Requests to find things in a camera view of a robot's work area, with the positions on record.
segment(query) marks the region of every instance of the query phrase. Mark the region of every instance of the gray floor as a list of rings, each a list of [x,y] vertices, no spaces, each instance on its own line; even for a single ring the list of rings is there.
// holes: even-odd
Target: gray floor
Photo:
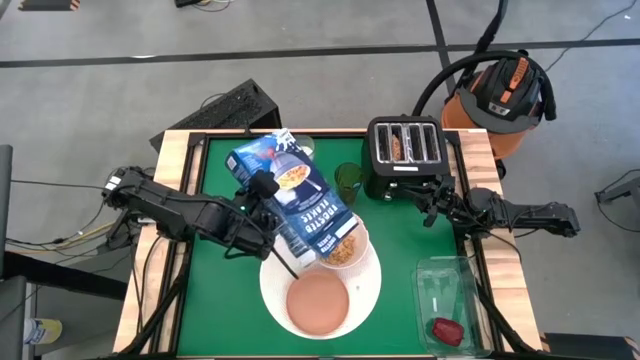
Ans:
[[[496,3],[437,0],[447,43],[475,43]],[[578,40],[629,3],[513,0],[496,42]],[[23,13],[17,4],[0,20],[0,61],[435,43],[423,0],[236,0],[222,13],[178,10],[170,0],[83,0],[75,13]],[[591,39],[639,37],[640,5]],[[531,55],[546,66],[560,51]],[[518,240],[541,331],[640,340],[640,239],[607,223],[593,199],[638,167],[638,61],[638,47],[570,50],[549,72],[558,120],[543,123],[506,161],[510,200],[566,202],[583,227],[574,239]],[[116,166],[152,166],[146,139],[247,78],[276,101],[286,126],[362,127],[409,113],[440,69],[435,52],[0,69],[0,143],[15,146],[14,178],[100,185]],[[425,113],[439,115],[444,95]],[[12,190],[9,234],[28,241],[73,233],[100,200],[90,190]],[[605,210],[638,223],[626,201]],[[105,355],[112,341],[105,335],[50,358]]]

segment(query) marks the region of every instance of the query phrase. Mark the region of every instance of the table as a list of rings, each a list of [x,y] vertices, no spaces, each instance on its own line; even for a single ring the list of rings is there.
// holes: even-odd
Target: table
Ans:
[[[362,134],[365,130],[316,129],[300,131],[319,133],[339,131],[340,133]],[[242,131],[236,130],[210,130],[206,132],[221,135],[235,134],[235,136],[242,133]],[[165,134],[156,169],[156,181],[175,189],[182,189],[188,193],[196,191],[199,185],[196,184],[196,180],[202,169],[200,164],[202,144],[198,144],[198,141],[202,139],[194,134],[199,133],[203,133],[203,131],[176,130],[168,131]],[[484,130],[459,130],[458,134],[470,186],[486,187],[501,193],[502,189],[495,170],[486,132]],[[451,149],[449,160],[453,175],[457,175],[455,157],[451,153]],[[497,231],[497,233],[509,241],[514,241],[513,237],[506,231]],[[144,261],[156,237],[154,227],[143,229],[136,253],[135,271],[139,279],[142,276]],[[491,292],[496,305],[527,343],[534,348],[540,348],[539,335],[517,254],[506,244],[494,238],[483,240],[483,248],[484,260],[487,264],[488,275],[492,285]],[[184,245],[177,246],[177,254],[173,263],[174,269],[179,267],[183,251]],[[168,242],[161,240],[150,254],[143,303],[143,318],[145,319],[153,312],[157,303],[168,253]],[[167,312],[162,331],[158,332],[155,346],[152,350],[166,350],[172,343],[171,335],[175,309],[174,304]],[[135,336],[137,317],[138,305],[134,282],[130,281],[114,351],[124,348]]]

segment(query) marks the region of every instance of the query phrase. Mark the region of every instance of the cereal box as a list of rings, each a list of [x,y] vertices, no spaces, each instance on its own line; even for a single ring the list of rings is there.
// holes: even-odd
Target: cereal box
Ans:
[[[226,165],[244,187],[258,170],[272,172],[280,190],[266,200],[267,207],[322,257],[358,224],[287,129],[234,149]],[[288,243],[295,236],[290,233],[282,233]]]

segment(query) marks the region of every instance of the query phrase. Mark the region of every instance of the black stand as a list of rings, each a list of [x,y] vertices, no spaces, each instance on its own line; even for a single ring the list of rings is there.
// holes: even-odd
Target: black stand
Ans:
[[[611,190],[597,192],[596,200],[599,203],[607,203],[622,196],[632,196],[636,206],[640,209],[640,177],[631,179]]]
[[[5,252],[3,277],[10,279],[19,275],[26,277],[30,283],[114,300],[124,300],[127,294],[127,283],[122,281]]]

